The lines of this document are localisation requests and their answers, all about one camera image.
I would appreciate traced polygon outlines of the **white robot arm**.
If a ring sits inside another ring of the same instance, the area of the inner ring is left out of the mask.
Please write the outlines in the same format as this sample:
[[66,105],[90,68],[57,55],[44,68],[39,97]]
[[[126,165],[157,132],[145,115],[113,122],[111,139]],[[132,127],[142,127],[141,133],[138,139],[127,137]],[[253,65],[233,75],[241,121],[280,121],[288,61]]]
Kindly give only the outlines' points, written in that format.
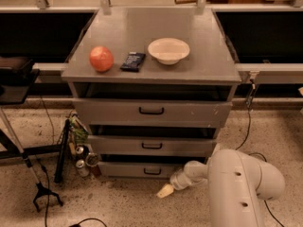
[[221,149],[206,164],[187,162],[157,197],[202,182],[208,184],[212,227],[265,227],[258,202],[276,200],[285,189],[284,177],[275,166],[238,150]]

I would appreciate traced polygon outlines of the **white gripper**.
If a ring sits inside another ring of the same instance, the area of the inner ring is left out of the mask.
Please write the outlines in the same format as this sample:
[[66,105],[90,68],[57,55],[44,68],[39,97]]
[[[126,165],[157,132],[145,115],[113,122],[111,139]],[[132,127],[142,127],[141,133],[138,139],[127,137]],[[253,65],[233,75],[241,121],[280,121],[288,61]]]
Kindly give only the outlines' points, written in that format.
[[175,173],[173,173],[169,179],[169,183],[166,183],[156,194],[156,197],[159,199],[163,199],[170,194],[172,194],[175,190],[183,190],[191,186],[196,186],[205,182],[205,178],[198,178],[194,180],[193,178],[189,178],[189,176],[182,170],[179,169]]

